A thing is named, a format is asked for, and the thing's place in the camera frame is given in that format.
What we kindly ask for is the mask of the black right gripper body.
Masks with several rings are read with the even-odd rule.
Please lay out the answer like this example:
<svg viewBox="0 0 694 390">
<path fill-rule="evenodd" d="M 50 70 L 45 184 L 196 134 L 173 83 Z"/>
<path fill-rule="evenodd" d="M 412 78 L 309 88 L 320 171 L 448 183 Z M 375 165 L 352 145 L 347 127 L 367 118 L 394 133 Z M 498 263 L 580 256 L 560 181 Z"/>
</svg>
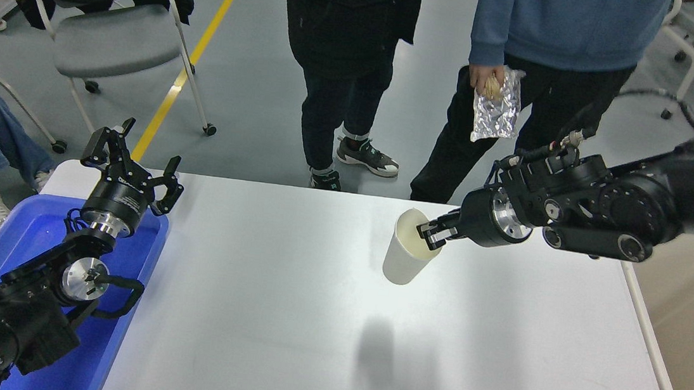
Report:
<svg viewBox="0 0 694 390">
<path fill-rule="evenodd" d="M 493 218 L 492 203 L 496 189 L 485 186 L 467 193 L 459 214 L 458 235 L 469 238 L 477 245 L 500 247 L 499 227 Z"/>
</svg>

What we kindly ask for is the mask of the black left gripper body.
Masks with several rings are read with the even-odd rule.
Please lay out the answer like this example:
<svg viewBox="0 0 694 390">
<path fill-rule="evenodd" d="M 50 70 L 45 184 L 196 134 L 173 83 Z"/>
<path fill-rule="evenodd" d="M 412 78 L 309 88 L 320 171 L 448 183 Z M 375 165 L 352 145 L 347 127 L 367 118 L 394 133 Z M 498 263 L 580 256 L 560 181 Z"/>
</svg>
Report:
<svg viewBox="0 0 694 390">
<path fill-rule="evenodd" d="M 102 174 L 84 203 L 82 218 L 90 224 L 101 223 L 120 231 L 134 231 L 147 205 L 143 193 L 121 177 Z"/>
</svg>

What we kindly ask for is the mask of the person's right hand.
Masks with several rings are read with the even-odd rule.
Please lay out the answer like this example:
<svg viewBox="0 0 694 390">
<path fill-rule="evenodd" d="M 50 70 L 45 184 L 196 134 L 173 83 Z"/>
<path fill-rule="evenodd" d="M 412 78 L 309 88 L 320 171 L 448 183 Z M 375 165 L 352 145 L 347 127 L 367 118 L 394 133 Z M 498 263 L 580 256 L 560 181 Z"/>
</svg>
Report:
<svg viewBox="0 0 694 390">
<path fill-rule="evenodd" d="M 504 86 L 504 65 L 485 66 L 469 64 L 469 84 L 477 94 L 491 100 L 501 99 Z"/>
</svg>

